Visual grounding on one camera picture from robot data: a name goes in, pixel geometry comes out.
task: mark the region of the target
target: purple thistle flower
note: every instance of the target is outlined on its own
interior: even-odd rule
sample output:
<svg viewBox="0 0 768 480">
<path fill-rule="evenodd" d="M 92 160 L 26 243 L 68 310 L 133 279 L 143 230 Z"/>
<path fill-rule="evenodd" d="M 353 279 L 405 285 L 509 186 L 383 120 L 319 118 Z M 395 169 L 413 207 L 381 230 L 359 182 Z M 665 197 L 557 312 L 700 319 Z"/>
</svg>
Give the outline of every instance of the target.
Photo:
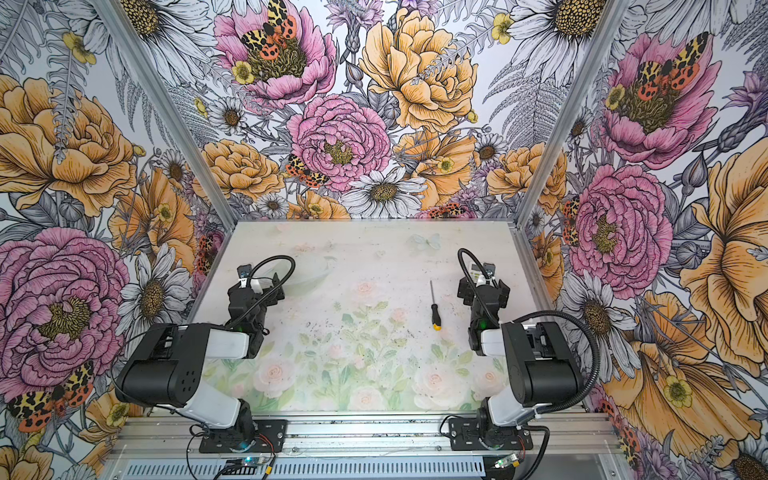
<svg viewBox="0 0 768 480">
<path fill-rule="evenodd" d="M 498 161 L 489 161 L 485 162 L 483 165 L 478 167 L 475 172 L 472 174 L 472 181 L 475 182 L 486 182 L 486 177 L 488 174 L 490 174 L 492 171 L 496 170 L 497 168 L 502 168 L 502 164 Z"/>
<path fill-rule="evenodd" d="M 418 10 L 422 15 L 437 13 L 437 0 L 402 0 L 402 7 L 409 11 Z"/>
<path fill-rule="evenodd" d="M 329 0 L 328 25 L 361 25 L 365 30 L 382 21 L 382 0 Z"/>
</svg>

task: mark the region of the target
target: black cable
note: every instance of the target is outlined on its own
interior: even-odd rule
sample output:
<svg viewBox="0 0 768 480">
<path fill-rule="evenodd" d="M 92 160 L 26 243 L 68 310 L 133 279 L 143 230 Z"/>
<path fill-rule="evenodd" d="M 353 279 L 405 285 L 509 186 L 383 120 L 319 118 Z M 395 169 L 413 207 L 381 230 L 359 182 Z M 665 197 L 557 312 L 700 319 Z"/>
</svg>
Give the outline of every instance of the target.
<svg viewBox="0 0 768 480">
<path fill-rule="evenodd" d="M 445 422 L 447 422 L 448 419 L 463 419 L 463 418 L 464 417 L 462 417 L 461 415 L 453 415 L 453 414 L 446 415 L 445 418 L 442 420 L 442 422 L 440 422 L 440 426 L 438 427 L 437 431 L 440 433 L 440 435 L 446 437 L 447 439 L 450 439 L 451 436 L 448 433 L 442 432 L 442 427 L 445 425 Z"/>
<path fill-rule="evenodd" d="M 538 454 L 536 455 L 536 459 L 533 461 L 533 465 L 531 465 L 531 468 L 525 473 L 525 475 L 518 478 L 518 480 L 528 480 L 534 474 L 534 472 L 536 472 L 536 469 L 541 463 L 541 460 L 544 458 L 544 452 L 547 450 L 547 445 L 549 444 L 548 427 L 545 427 L 544 425 L 527 425 L 525 426 L 525 429 L 532 432 L 544 432 L 544 439 L 541 440 L 541 447 L 538 448 Z"/>
<path fill-rule="evenodd" d="M 285 274 L 283 278 L 280 280 L 277 280 L 277 283 L 272 285 L 270 287 L 270 290 L 272 289 L 278 289 L 280 288 L 289 278 L 291 275 L 293 275 L 293 271 L 296 269 L 296 261 L 292 257 L 288 257 L 287 255 L 275 255 L 273 257 L 266 258 L 264 260 L 261 260 L 254 268 L 250 270 L 250 273 L 248 273 L 248 280 L 246 280 L 245 284 L 247 288 L 250 288 L 250 281 L 253 279 L 253 274 L 261 268 L 262 266 L 266 265 L 269 262 L 272 262 L 274 260 L 288 260 L 290 262 L 290 268 L 288 269 L 288 273 Z M 238 316 L 236 319 L 232 320 L 230 323 L 227 324 L 227 328 L 232 330 L 236 326 L 240 325 L 243 320 L 248 316 L 248 313 L 251 312 L 251 310 L 255 309 L 262 303 L 266 301 L 267 298 L 269 298 L 269 294 L 265 293 L 261 298 L 259 298 L 256 302 L 253 302 L 253 305 L 249 306 L 245 312 L 243 312 L 242 315 Z"/>
<path fill-rule="evenodd" d="M 482 298 L 478 295 L 478 287 L 475 285 L 475 281 L 472 279 L 472 275 L 469 274 L 469 270 L 467 270 L 467 266 L 464 264 L 464 255 L 469 255 L 469 258 L 472 259 L 473 262 L 477 266 L 480 267 L 480 271 L 482 272 L 482 275 L 485 277 L 486 280 L 490 280 L 491 277 L 488 275 L 488 272 L 485 271 L 485 268 L 483 268 L 482 263 L 480 260 L 478 260 L 478 257 L 475 257 L 475 254 L 470 252 L 469 250 L 465 248 L 458 249 L 458 264 L 462 268 L 462 272 L 464 272 L 464 276 L 467 279 L 467 283 L 469 283 L 469 287 L 472 289 L 472 293 L 475 294 L 475 298 L 480 302 L 480 306 L 482 306 L 482 309 L 485 311 L 485 315 L 491 320 L 491 323 L 493 326 L 498 328 L 498 319 L 491 313 L 491 310 L 488 308 L 488 305 L 485 305 L 485 302 Z"/>
<path fill-rule="evenodd" d="M 288 271 L 288 274 L 286 275 L 286 280 L 288 280 L 288 277 L 291 276 L 293 273 L 293 269 L 296 268 L 296 261 L 293 259 L 293 257 L 288 257 L 287 255 L 272 255 L 269 258 L 265 258 L 264 260 L 261 260 L 259 263 L 256 264 L 256 266 L 252 269 L 250 269 L 250 272 L 248 273 L 248 280 L 245 282 L 245 286 L 250 288 L 250 281 L 253 279 L 253 275 L 256 273 L 256 271 L 261 268 L 264 265 L 267 265 L 270 262 L 273 262 L 275 260 L 288 260 L 290 262 L 290 270 Z"/>
</svg>

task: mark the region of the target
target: table surface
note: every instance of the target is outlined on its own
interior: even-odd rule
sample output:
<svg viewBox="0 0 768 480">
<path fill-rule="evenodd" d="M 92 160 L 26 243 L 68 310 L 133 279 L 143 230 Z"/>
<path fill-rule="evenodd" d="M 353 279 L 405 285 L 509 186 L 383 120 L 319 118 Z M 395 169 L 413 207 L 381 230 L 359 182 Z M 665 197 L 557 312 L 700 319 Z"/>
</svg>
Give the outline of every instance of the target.
<svg viewBox="0 0 768 480">
<path fill-rule="evenodd" d="M 271 333 L 258 357 L 209 361 L 204 378 L 254 412 L 476 409 L 508 377 L 503 359 L 469 350 L 469 307 L 456 296 L 460 247 L 494 263 L 510 286 L 502 322 L 536 310 L 506 222 L 239 223 L 194 322 L 228 320 L 239 265 L 287 254 L 296 271 L 286 299 L 266 313 Z M 258 276 L 287 269 L 281 260 Z M 431 324 L 430 280 L 440 331 Z"/>
</svg>

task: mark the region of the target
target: white daisy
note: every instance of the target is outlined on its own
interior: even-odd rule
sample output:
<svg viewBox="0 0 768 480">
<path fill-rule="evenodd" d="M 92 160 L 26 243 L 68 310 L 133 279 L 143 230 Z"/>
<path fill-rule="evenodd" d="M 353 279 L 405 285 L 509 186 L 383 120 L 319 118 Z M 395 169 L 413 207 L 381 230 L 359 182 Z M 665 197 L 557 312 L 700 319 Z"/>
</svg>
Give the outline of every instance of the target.
<svg viewBox="0 0 768 480">
<path fill-rule="evenodd" d="M 482 163 L 497 161 L 509 151 L 509 144 L 499 134 L 478 134 L 475 151 Z"/>
<path fill-rule="evenodd" d="M 228 135 L 237 135 L 246 126 L 243 104 L 234 97 L 220 98 L 208 105 L 208 121 Z"/>
<path fill-rule="evenodd" d="M 626 310 L 612 307 L 613 301 L 614 292 L 611 286 L 603 285 L 599 278 L 593 278 L 586 270 L 584 277 L 576 273 L 568 273 L 563 280 L 563 289 L 558 298 L 558 310 L 584 320 L 598 338 L 601 382 L 620 378 L 611 357 L 616 360 L 624 374 L 632 379 L 635 376 L 635 370 L 641 367 L 636 352 L 621 335 L 622 331 L 634 329 L 635 319 Z M 558 320 L 558 323 L 563 329 L 565 338 L 575 347 L 575 353 L 581 361 L 581 368 L 588 371 L 592 367 L 592 353 L 589 350 L 587 337 L 573 323 L 565 320 Z"/>
<path fill-rule="evenodd" d="M 178 150 L 166 150 L 155 164 L 178 190 L 184 191 L 184 186 L 191 184 L 193 180 L 192 172 L 187 168 L 187 162 Z"/>
<path fill-rule="evenodd" d="M 568 140 L 570 142 L 578 142 L 589 130 L 590 123 L 592 123 L 592 112 L 589 111 L 586 105 L 582 105 L 578 117 L 576 117 L 573 125 L 571 125 L 571 131 L 568 132 Z"/>
<path fill-rule="evenodd" d="M 702 31 L 719 35 L 727 22 L 739 24 L 755 9 L 755 0 L 654 0 L 646 11 L 649 34 L 659 32 L 659 40 L 672 37 L 678 45 Z"/>
<path fill-rule="evenodd" d="M 342 195 L 347 211 L 361 218 L 407 218 L 421 210 L 424 198 L 417 194 L 426 190 L 423 177 L 403 180 L 405 167 L 393 168 L 386 177 L 378 170 L 349 182 L 354 187 Z"/>
<path fill-rule="evenodd" d="M 534 205 L 531 211 L 531 216 L 528 218 L 528 222 L 525 223 L 525 231 L 528 237 L 538 237 L 541 232 L 544 231 L 544 227 L 547 224 L 547 214 L 540 205 Z"/>
<path fill-rule="evenodd" d="M 274 193 L 262 195 L 254 206 L 262 215 L 273 220 L 285 218 L 288 214 L 288 200 Z"/>
<path fill-rule="evenodd" d="M 764 436 L 755 440 L 751 435 L 738 443 L 739 456 L 720 472 L 722 480 L 751 480 L 768 478 L 768 441 Z"/>
<path fill-rule="evenodd" d="M 605 0 L 512 0 L 514 23 L 507 30 L 518 42 L 512 64 L 527 62 L 525 76 L 543 65 L 542 78 L 554 75 L 555 84 L 566 84 L 587 54 L 589 41 L 598 26 Z M 623 30 L 615 41 L 637 32 L 642 25 L 630 9 L 621 22 Z M 612 50 L 624 48 L 616 45 Z"/>
<path fill-rule="evenodd" d="M 85 49 L 107 52 L 114 76 L 123 78 L 127 62 L 94 8 L 95 0 L 59 0 L 69 28 L 83 37 Z M 143 41 L 154 66 L 172 86 L 204 78 L 202 65 L 210 62 L 207 47 L 216 39 L 207 33 L 208 4 L 200 0 L 121 0 L 126 15 Z"/>
<path fill-rule="evenodd" d="M 136 260 L 138 284 L 129 283 L 120 292 L 123 303 L 118 308 L 122 318 L 116 333 L 130 330 L 130 336 L 148 329 L 153 323 L 182 323 L 181 313 L 190 302 L 192 282 L 176 249 L 163 243 L 152 265 L 144 252 Z"/>
</svg>

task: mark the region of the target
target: green leaf print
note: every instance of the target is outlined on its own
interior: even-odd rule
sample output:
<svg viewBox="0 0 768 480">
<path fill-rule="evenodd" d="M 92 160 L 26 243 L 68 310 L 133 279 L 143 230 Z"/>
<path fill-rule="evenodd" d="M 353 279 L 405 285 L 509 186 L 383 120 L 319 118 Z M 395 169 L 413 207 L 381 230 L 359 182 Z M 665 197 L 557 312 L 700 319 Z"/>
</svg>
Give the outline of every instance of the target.
<svg viewBox="0 0 768 480">
<path fill-rule="evenodd" d="M 269 342 L 266 345 L 262 345 L 261 350 L 259 350 L 259 356 L 269 355 L 273 348 L 275 348 L 275 342 Z"/>
<path fill-rule="evenodd" d="M 342 369 L 341 374 L 339 374 L 339 383 L 341 385 L 344 385 L 349 381 L 349 377 L 352 375 L 352 368 L 350 365 L 345 366 L 344 369 Z"/>
<path fill-rule="evenodd" d="M 442 355 L 442 350 L 440 349 L 440 345 L 437 345 L 436 343 L 432 344 L 432 355 L 436 356 L 438 360 L 443 360 L 445 358 Z"/>
<path fill-rule="evenodd" d="M 457 363 L 459 365 L 466 365 L 467 363 L 470 363 L 472 361 L 472 358 L 474 356 L 475 356 L 475 352 L 472 352 L 471 350 L 469 350 L 468 352 L 464 352 L 458 356 Z"/>
<path fill-rule="evenodd" d="M 293 387 L 283 392 L 283 394 L 280 396 L 280 400 L 277 402 L 277 409 L 278 410 L 284 409 L 290 403 L 290 401 L 293 400 L 293 394 L 294 394 Z"/>
</svg>

